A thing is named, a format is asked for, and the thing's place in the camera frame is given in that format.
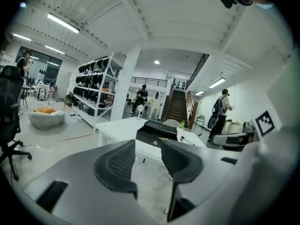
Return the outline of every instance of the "person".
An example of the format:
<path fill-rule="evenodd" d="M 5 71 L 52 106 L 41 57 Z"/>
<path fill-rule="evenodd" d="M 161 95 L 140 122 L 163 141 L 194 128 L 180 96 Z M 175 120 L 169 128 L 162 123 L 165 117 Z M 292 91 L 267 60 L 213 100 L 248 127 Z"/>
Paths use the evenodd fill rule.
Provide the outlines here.
<path fill-rule="evenodd" d="M 20 69 L 20 77 L 26 80 L 30 66 L 33 64 L 32 51 L 27 49 L 24 51 L 23 56 L 18 60 L 17 67 Z"/>
<path fill-rule="evenodd" d="M 144 84 L 142 86 L 142 89 L 139 89 L 137 92 L 137 96 L 135 99 L 135 103 L 133 104 L 133 109 L 132 109 L 131 113 L 135 113 L 135 109 L 137 108 L 138 105 L 145 104 L 145 101 L 147 101 L 147 96 L 148 96 L 148 91 L 146 90 L 146 85 Z"/>
<path fill-rule="evenodd" d="M 223 110 L 218 115 L 217 123 L 215 124 L 215 126 L 210 131 L 210 135 L 208 137 L 208 142 L 209 143 L 211 142 L 212 137 L 214 135 L 218 135 L 218 134 L 222 133 L 222 130 L 223 130 L 223 127 L 224 127 L 224 124 L 225 124 L 225 120 L 226 120 L 226 116 L 227 116 L 227 110 L 229 110 L 229 111 L 232 110 L 232 107 L 230 106 L 230 103 L 229 103 L 229 98 L 228 98 L 229 95 L 230 94 L 228 93 L 228 90 L 223 89 L 222 90 L 222 95 L 218 98 L 222 102 Z"/>
<path fill-rule="evenodd" d="M 32 51 L 30 49 L 27 49 L 24 51 L 23 56 L 18 60 L 17 67 L 20 69 L 19 75 L 24 80 L 24 85 L 26 84 L 26 78 L 28 75 L 28 71 L 30 66 L 33 64 L 33 58 L 30 58 L 32 56 Z M 19 98 L 18 98 L 18 104 L 19 106 L 19 116 L 23 113 L 21 108 L 21 96 L 22 96 L 23 90 L 20 91 Z"/>

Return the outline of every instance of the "black pants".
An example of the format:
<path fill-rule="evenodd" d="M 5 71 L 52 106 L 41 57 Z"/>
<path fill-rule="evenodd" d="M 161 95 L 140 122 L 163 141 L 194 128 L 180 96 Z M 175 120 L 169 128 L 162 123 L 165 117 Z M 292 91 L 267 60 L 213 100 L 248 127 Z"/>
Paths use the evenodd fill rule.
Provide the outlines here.
<path fill-rule="evenodd" d="M 224 124 L 225 124 L 226 116 L 219 115 L 217 123 L 210 131 L 210 136 L 208 138 L 212 138 L 214 135 L 219 135 L 222 133 Z"/>
<path fill-rule="evenodd" d="M 133 109 L 132 109 L 132 111 L 135 112 L 135 109 L 137 108 L 138 105 L 144 105 L 144 104 L 145 104 L 144 99 L 142 99 L 141 97 L 138 97 L 138 98 L 135 100 L 135 103 L 133 104 Z"/>

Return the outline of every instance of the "bag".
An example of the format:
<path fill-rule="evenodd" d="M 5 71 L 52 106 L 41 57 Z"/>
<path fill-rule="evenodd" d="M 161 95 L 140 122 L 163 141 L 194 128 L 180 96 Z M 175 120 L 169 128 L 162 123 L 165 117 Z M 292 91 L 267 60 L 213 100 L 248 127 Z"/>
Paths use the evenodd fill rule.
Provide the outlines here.
<path fill-rule="evenodd" d="M 39 101 L 45 101 L 46 100 L 46 96 L 45 96 L 45 92 L 40 92 L 39 93 L 39 97 L 38 97 Z"/>
<path fill-rule="evenodd" d="M 223 98 L 225 98 L 225 96 L 223 96 L 221 99 L 217 99 L 214 106 L 212 107 L 212 114 L 214 115 L 221 115 L 222 113 L 225 112 L 225 109 L 223 108 L 223 103 L 222 100 Z"/>

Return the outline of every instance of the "floor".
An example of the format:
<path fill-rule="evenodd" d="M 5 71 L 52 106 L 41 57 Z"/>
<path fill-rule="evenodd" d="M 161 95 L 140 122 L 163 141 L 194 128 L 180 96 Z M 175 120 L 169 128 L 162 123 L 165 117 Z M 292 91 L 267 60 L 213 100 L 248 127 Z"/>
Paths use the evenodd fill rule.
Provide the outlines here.
<path fill-rule="evenodd" d="M 35 97 L 27 98 L 28 108 L 22 106 L 23 114 L 20 116 L 21 133 L 16 134 L 15 140 L 21 140 L 24 144 L 19 150 L 28 151 L 33 159 L 28 160 L 26 156 L 14 156 L 14 167 L 19 175 L 19 181 L 11 180 L 10 166 L 8 159 L 1 164 L 9 182 L 15 188 L 22 189 L 32 179 L 51 167 L 64 157 L 84 150 L 97 147 L 98 134 L 93 135 L 92 127 L 84 120 L 77 120 L 76 116 L 70 116 L 72 108 L 64 109 L 63 102 L 55 102 L 53 99 L 42 102 Z M 65 114 L 65 124 L 50 130 L 38 130 L 34 128 L 28 114 L 38 107 L 51 105 L 55 110 L 62 110 Z M 126 106 L 123 118 L 137 116 L 131 113 L 132 107 Z M 144 112 L 144 119 L 157 121 L 153 113 L 149 117 L 148 112 Z M 200 126 L 193 127 L 193 132 L 197 135 L 203 129 Z M 209 133 L 203 131 L 200 139 L 206 144 Z M 208 147 L 218 149 L 218 146 L 207 144 Z M 132 170 L 132 180 L 138 185 L 138 202 L 158 223 L 166 222 L 165 208 L 171 199 L 172 182 L 168 179 L 168 171 L 163 165 L 151 161 L 143 163 L 143 158 L 137 157 Z"/>

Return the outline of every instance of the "black backpack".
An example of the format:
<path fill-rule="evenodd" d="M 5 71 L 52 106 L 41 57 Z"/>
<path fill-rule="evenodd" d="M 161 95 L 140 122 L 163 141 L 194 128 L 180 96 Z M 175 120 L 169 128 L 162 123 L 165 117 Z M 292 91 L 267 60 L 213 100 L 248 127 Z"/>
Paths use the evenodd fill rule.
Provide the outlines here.
<path fill-rule="evenodd" d="M 223 98 L 225 98 L 225 96 L 223 96 L 221 99 L 218 98 L 216 100 L 216 103 L 214 104 L 214 106 L 212 108 L 213 115 L 220 115 L 225 111 L 223 108 L 223 103 L 222 103 Z"/>

